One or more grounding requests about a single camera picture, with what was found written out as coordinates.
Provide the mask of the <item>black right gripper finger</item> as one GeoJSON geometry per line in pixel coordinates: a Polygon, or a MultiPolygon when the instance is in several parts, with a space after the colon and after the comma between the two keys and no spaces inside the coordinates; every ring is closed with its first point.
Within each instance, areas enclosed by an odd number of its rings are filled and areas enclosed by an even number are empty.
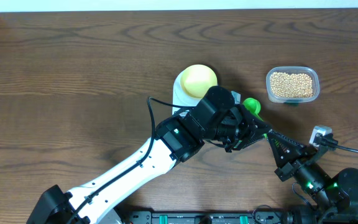
{"type": "Polygon", "coordinates": [[[289,161],[291,156],[290,139],[272,130],[267,133],[267,139],[277,167],[283,167],[289,161]]]}
{"type": "Polygon", "coordinates": [[[302,149],[306,147],[304,144],[274,130],[268,132],[268,141],[270,146],[275,149],[302,149]]]}

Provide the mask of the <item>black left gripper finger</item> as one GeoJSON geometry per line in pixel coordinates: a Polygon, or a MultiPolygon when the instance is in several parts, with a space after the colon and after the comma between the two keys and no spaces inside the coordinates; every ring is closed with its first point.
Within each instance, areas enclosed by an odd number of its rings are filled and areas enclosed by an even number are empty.
{"type": "Polygon", "coordinates": [[[226,152],[232,152],[232,151],[240,151],[243,148],[247,148],[248,146],[251,146],[252,144],[261,141],[263,139],[266,139],[266,134],[261,134],[258,136],[253,136],[250,139],[243,139],[238,140],[235,144],[231,144],[225,147],[226,152]]]}
{"type": "Polygon", "coordinates": [[[267,134],[270,132],[272,128],[269,124],[252,114],[243,104],[240,104],[239,108],[247,131],[252,134],[267,134]]]}

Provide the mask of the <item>green plastic scoop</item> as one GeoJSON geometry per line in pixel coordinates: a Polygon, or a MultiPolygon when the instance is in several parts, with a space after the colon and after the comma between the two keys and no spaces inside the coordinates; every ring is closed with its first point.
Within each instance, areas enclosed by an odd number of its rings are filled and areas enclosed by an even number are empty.
{"type": "Polygon", "coordinates": [[[258,100],[255,98],[246,98],[242,105],[245,109],[253,116],[252,127],[254,129],[266,128],[267,125],[264,120],[259,116],[262,106],[258,100]]]}

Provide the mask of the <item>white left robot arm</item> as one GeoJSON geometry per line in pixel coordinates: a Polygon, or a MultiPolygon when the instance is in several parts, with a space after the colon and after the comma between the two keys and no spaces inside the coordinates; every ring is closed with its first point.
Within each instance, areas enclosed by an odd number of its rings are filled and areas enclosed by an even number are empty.
{"type": "Polygon", "coordinates": [[[193,157],[206,141],[217,141],[226,152],[238,151],[271,130],[221,86],[209,88],[194,106],[174,107],[171,117],[151,122],[151,137],[118,165],[67,192],[58,185],[46,190],[28,223],[99,223],[144,184],[193,157]]]}

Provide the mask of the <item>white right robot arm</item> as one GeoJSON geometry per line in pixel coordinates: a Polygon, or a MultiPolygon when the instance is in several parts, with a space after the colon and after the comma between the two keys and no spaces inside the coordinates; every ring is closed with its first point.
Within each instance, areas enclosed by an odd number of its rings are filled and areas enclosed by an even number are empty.
{"type": "Polygon", "coordinates": [[[330,177],[317,160],[339,149],[333,131],[315,126],[309,144],[300,144],[273,130],[267,133],[281,181],[293,178],[316,203],[296,206],[282,218],[284,223],[358,223],[358,169],[346,168],[330,177]]]}

